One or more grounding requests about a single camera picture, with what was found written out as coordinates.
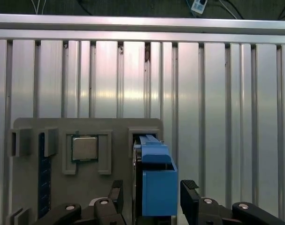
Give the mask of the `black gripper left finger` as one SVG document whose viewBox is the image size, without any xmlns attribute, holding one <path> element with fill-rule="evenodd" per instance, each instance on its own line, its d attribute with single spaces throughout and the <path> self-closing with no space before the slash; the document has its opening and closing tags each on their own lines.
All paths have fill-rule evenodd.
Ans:
<svg viewBox="0 0 285 225">
<path fill-rule="evenodd" d="M 123 181 L 115 180 L 108 197 L 100 198 L 86 208 L 77 203 L 64 203 L 51 209 L 35 225 L 125 225 Z"/>
</svg>

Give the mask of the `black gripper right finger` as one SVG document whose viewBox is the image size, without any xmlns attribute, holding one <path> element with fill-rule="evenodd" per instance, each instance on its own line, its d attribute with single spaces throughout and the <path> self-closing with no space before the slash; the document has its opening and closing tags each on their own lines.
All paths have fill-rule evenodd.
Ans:
<svg viewBox="0 0 285 225">
<path fill-rule="evenodd" d="M 190 225 L 285 225 L 249 202 L 236 202 L 228 209 L 212 198 L 201 197 L 193 180 L 180 181 L 180 205 Z"/>
</svg>

